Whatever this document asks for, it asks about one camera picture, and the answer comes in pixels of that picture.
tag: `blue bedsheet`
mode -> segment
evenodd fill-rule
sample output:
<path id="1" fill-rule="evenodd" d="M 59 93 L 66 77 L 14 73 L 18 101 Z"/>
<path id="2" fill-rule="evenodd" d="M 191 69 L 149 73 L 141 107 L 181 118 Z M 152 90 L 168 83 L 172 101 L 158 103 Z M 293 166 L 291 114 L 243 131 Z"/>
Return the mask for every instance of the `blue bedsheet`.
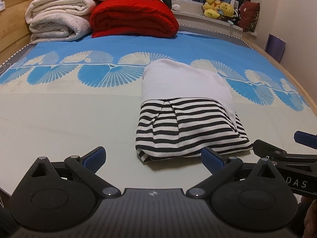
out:
<path id="1" fill-rule="evenodd" d="M 170 39 L 88 36 L 75 42 L 39 43 L 0 76 L 0 85 L 24 74 L 30 85 L 51 83 L 80 67 L 77 79 L 83 85 L 111 88 L 136 81 L 146 65 L 160 58 L 218 72 L 235 92 L 255 104 L 271 105 L 278 98 L 296 111 L 304 109 L 296 88 L 255 50 L 188 33 Z"/>

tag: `black and white striped fabric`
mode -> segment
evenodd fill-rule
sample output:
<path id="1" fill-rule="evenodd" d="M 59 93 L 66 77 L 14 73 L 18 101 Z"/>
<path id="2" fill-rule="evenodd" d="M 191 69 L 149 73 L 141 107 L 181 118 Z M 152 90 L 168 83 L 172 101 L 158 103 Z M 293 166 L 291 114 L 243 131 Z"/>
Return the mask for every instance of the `black and white striped fabric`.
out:
<path id="1" fill-rule="evenodd" d="M 204 147 L 220 154 L 250 150 L 237 115 L 236 123 L 237 129 L 211 99 L 149 100 L 141 106 L 135 148 L 142 161 L 200 156 Z"/>

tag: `red cushion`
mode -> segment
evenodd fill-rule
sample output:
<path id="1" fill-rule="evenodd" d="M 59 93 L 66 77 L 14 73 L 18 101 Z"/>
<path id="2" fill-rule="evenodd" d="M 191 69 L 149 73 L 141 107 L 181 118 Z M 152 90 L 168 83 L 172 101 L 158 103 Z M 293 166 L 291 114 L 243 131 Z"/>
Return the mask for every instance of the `red cushion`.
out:
<path id="1" fill-rule="evenodd" d="M 257 22 L 260 12 L 260 4 L 245 1 L 240 7 L 241 20 L 238 26 L 243 28 L 243 31 L 250 31 Z"/>
<path id="2" fill-rule="evenodd" d="M 91 14 L 92 37 L 142 35 L 172 37 L 179 24 L 160 0 L 107 0 Z"/>

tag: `yellow plush toy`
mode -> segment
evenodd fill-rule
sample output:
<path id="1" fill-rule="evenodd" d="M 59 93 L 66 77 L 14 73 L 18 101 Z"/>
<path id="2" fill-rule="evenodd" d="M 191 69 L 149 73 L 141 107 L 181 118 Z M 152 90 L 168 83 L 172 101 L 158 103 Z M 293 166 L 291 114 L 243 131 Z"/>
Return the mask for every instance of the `yellow plush toy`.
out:
<path id="1" fill-rule="evenodd" d="M 213 9 L 207 9 L 204 11 L 204 15 L 208 18 L 212 19 L 218 19 L 220 17 L 220 14 Z"/>
<path id="2" fill-rule="evenodd" d="M 234 7 L 226 2 L 221 3 L 219 8 L 217 8 L 215 11 L 226 17 L 233 17 L 233 15 L 235 14 Z"/>
<path id="3" fill-rule="evenodd" d="M 205 4 L 202 6 L 204 10 L 204 15 L 212 19 L 217 19 L 218 17 L 220 17 L 220 14 L 215 11 L 215 8 L 219 8 L 220 4 L 221 1 L 219 0 L 206 0 Z"/>

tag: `white plush toy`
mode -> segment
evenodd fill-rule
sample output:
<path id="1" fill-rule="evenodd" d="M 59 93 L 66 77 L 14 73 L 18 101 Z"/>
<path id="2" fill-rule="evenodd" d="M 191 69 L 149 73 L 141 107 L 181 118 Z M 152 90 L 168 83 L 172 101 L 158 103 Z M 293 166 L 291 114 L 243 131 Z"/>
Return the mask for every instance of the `white plush toy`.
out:
<path id="1" fill-rule="evenodd" d="M 180 11 L 180 4 L 183 2 L 183 0 L 172 0 L 172 10 L 174 11 Z"/>

